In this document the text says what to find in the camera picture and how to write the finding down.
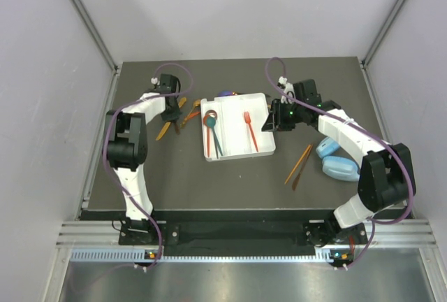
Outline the gold metal knife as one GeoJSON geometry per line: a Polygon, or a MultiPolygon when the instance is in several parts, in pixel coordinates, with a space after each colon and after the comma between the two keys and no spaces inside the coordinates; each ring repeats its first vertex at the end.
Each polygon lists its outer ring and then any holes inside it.
{"type": "MultiPolygon", "coordinates": [[[[182,97],[182,98],[180,99],[180,101],[179,101],[179,107],[181,108],[186,102],[187,102],[187,98],[186,98],[186,97],[182,97]]],[[[159,134],[157,135],[157,137],[156,137],[156,141],[161,140],[161,139],[165,136],[165,134],[167,133],[167,131],[169,130],[169,128],[170,128],[171,126],[173,126],[173,125],[171,124],[171,122],[166,122],[166,123],[163,125],[163,127],[161,128],[159,134]]]]}

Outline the orange plastic knife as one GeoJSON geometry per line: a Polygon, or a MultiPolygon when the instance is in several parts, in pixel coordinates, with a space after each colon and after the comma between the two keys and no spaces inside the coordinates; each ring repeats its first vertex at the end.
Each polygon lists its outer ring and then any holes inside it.
{"type": "Polygon", "coordinates": [[[195,116],[197,116],[197,115],[199,115],[199,114],[201,114],[200,111],[196,111],[196,112],[194,112],[194,113],[190,113],[190,114],[187,115],[187,117],[186,117],[185,120],[188,121],[188,120],[190,120],[191,118],[193,118],[193,117],[195,117],[195,116]]]}

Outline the gold metal spoon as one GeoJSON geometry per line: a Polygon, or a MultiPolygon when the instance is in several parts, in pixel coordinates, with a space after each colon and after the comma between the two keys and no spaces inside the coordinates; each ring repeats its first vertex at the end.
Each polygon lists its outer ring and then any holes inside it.
{"type": "Polygon", "coordinates": [[[183,129],[191,118],[200,114],[200,102],[200,99],[193,102],[191,110],[181,122],[180,129],[183,129]]]}

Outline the orange plastic spoon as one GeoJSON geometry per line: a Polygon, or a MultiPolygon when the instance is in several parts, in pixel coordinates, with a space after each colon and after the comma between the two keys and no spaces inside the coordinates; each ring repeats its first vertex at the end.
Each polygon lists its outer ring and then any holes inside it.
{"type": "MultiPolygon", "coordinates": [[[[206,116],[203,118],[203,124],[205,125],[206,116]]],[[[210,157],[210,138],[211,138],[211,130],[205,125],[206,127],[206,153],[207,157],[210,157]]]]}

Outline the orange plastic fork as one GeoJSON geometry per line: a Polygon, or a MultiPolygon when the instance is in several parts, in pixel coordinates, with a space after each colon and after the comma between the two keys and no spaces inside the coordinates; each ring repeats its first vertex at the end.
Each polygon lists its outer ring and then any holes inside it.
{"type": "Polygon", "coordinates": [[[251,139],[253,141],[254,147],[255,147],[256,151],[258,152],[258,144],[257,144],[257,141],[256,141],[256,136],[254,134],[254,130],[253,130],[252,125],[251,125],[250,114],[249,114],[248,111],[244,111],[243,112],[243,116],[244,116],[244,121],[245,121],[245,123],[247,124],[247,126],[249,128],[251,139]]]}

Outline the teal plastic spoon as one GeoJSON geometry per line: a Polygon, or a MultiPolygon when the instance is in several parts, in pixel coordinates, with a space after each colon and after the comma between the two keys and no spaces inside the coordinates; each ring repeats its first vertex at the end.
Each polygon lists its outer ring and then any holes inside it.
{"type": "Polygon", "coordinates": [[[217,124],[216,117],[211,116],[211,115],[208,115],[206,117],[205,125],[212,131],[216,158],[219,159],[220,156],[222,155],[222,149],[221,149],[220,142],[219,142],[219,139],[217,137],[216,130],[215,130],[216,124],[217,124]]]}

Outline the white divided utensil tray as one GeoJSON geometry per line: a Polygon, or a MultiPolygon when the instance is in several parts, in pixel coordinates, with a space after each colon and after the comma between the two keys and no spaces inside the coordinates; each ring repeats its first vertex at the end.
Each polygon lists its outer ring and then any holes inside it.
{"type": "Polygon", "coordinates": [[[208,162],[263,157],[272,155],[276,150],[273,133],[261,131],[269,113],[264,93],[239,94],[217,97],[211,101],[202,99],[200,112],[203,133],[203,154],[208,162]],[[210,157],[206,153],[206,127],[203,118],[208,110],[217,112],[215,130],[222,149],[222,155],[216,158],[213,135],[210,138],[210,157]],[[251,139],[250,131],[244,121],[243,112],[248,111],[251,125],[256,136],[258,152],[251,139]]]}

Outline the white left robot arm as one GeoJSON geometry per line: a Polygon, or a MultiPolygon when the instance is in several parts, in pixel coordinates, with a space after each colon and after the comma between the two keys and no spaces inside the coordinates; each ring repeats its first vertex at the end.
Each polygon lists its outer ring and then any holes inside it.
{"type": "Polygon", "coordinates": [[[118,113],[109,110],[105,116],[104,139],[108,144],[105,158],[124,188],[126,217],[138,222],[134,235],[142,243],[152,243],[158,237],[158,227],[150,222],[153,205],[150,201],[144,177],[147,158],[147,124],[160,116],[166,124],[174,124],[182,112],[176,93],[181,91],[178,77],[161,74],[153,78],[153,88],[138,100],[118,113]]]}

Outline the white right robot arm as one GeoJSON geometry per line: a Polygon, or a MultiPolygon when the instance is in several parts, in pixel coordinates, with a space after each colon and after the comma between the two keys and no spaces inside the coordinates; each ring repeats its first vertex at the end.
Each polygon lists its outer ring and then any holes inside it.
{"type": "Polygon", "coordinates": [[[391,145],[374,136],[350,118],[332,100],[323,101],[314,80],[290,83],[280,77],[263,131],[291,131],[299,123],[333,139],[360,168],[358,190],[346,203],[324,219],[319,243],[344,242],[352,228],[395,204],[412,204],[416,183],[409,148],[391,145]]]}

